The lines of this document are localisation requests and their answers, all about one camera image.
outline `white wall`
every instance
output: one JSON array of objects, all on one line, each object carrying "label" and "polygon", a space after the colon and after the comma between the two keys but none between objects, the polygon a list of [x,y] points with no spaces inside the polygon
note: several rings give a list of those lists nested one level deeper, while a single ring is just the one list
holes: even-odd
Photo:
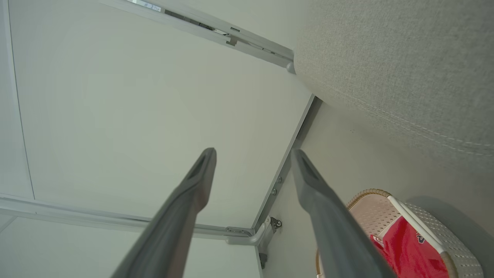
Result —
[{"label": "white wall", "polygon": [[36,199],[153,216],[218,153],[198,223],[250,227],[310,93],[285,69],[97,0],[15,0]]},{"label": "white wall", "polygon": [[33,198],[15,87],[7,0],[0,1],[0,192]]},{"label": "white wall", "polygon": [[[139,233],[16,218],[0,233],[2,278],[107,278]],[[253,246],[193,238],[185,278],[259,277]]]},{"label": "white wall", "polygon": [[15,216],[0,214],[0,232],[12,223],[12,218],[15,219]]}]

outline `laundry basket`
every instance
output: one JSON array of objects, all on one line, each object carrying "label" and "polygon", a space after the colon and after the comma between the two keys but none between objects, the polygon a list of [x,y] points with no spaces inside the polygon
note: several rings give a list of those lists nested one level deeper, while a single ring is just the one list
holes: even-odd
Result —
[{"label": "laundry basket", "polygon": [[[465,245],[439,220],[420,207],[401,202],[386,191],[367,189],[357,194],[347,208],[367,235],[384,236],[400,216],[441,255],[450,278],[482,278],[482,267]],[[316,269],[324,278],[319,252]]]}]

